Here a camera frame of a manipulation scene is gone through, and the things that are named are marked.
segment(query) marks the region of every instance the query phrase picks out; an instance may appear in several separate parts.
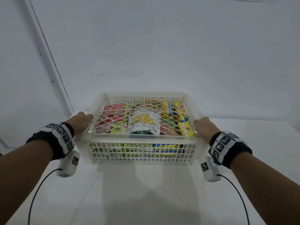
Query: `wrist tracker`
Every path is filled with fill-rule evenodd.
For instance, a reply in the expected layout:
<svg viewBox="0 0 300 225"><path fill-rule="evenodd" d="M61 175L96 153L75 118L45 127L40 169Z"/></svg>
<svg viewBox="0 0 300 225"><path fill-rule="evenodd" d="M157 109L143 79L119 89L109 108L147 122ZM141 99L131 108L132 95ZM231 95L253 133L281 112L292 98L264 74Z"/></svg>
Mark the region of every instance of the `wrist tracker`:
<svg viewBox="0 0 300 225"><path fill-rule="evenodd" d="M218 132L211 141L209 154L218 165L223 165L230 169L230 163L241 152L249 152L252 150L247 146L246 142L233 134L232 132Z"/></svg>
<svg viewBox="0 0 300 225"><path fill-rule="evenodd" d="M65 158L70 151L75 147L73 139L74 129L73 127L65 122L61 123L50 123L39 129L38 132L34 133L26 143L32 140L44 140L52 148L53 158L57 160Z"/></svg>

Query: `white plastic crate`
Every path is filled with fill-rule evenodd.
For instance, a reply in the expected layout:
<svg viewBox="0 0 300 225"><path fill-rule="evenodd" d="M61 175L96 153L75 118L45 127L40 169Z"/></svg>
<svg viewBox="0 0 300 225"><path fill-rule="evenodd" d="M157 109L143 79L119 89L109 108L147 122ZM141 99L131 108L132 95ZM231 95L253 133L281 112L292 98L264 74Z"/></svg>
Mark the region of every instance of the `white plastic crate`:
<svg viewBox="0 0 300 225"><path fill-rule="evenodd" d="M195 136L181 136L178 125L170 135L144 135L144 134L119 134L100 133L100 119L103 117L104 107L108 105L128 104L129 109L149 107L147 101L170 101L175 104L181 102L188 117L189 124ZM76 136L75 142L85 161L103 164L127 164L127 163L163 163L185 164L192 163L194 159L204 156L208 145L201 139L194 127L194 120L203 117L193 99L181 92L106 92L98 96L89 113L94 118L81 135ZM131 112L124 118L130 118Z"/></svg>

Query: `hand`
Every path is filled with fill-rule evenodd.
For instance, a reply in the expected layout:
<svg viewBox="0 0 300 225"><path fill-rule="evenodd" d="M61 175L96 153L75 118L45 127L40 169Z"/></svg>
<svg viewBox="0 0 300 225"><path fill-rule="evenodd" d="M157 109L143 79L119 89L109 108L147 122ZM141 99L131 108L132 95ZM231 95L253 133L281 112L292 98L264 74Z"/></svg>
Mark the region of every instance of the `hand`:
<svg viewBox="0 0 300 225"><path fill-rule="evenodd" d="M210 142L212 137L216 134L221 132L215 124L213 124L208 117L203 117L201 120L195 120L194 125L196 130L207 143Z"/></svg>
<svg viewBox="0 0 300 225"><path fill-rule="evenodd" d="M71 117L69 120L65 121L70 124L74 129L74 136L82 133L93 119L92 114L85 115L84 112L80 111L77 115Z"/></svg>

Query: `person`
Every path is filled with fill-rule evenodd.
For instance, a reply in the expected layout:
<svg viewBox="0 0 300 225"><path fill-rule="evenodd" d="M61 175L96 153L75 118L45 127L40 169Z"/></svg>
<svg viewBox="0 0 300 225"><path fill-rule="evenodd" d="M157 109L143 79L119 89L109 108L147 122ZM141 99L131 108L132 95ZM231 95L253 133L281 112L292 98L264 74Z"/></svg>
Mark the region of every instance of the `person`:
<svg viewBox="0 0 300 225"><path fill-rule="evenodd" d="M79 112L65 123L74 135L92 121L91 114ZM194 122L200 137L211 143L221 132L208 117ZM5 224L32 192L53 159L53 149L44 140L32 140L0 157L0 224ZM251 153L235 155L229 168L267 225L296 224L300 219L300 186Z"/></svg>

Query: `table surface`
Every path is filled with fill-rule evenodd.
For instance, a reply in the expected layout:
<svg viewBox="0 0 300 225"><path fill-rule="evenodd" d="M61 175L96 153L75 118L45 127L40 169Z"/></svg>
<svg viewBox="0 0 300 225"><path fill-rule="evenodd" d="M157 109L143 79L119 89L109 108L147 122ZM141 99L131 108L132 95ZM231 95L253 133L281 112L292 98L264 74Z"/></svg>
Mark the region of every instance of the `table surface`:
<svg viewBox="0 0 300 225"><path fill-rule="evenodd" d="M236 133L253 154L300 183L300 134L286 122L212 119ZM56 169L52 161L41 180ZM264 224L231 170L219 167L240 191L250 223ZM30 194L8 224L27 224ZM241 199L224 178L206 182L192 166L78 164L70 178L50 175L36 196L31 224L246 224Z"/></svg>

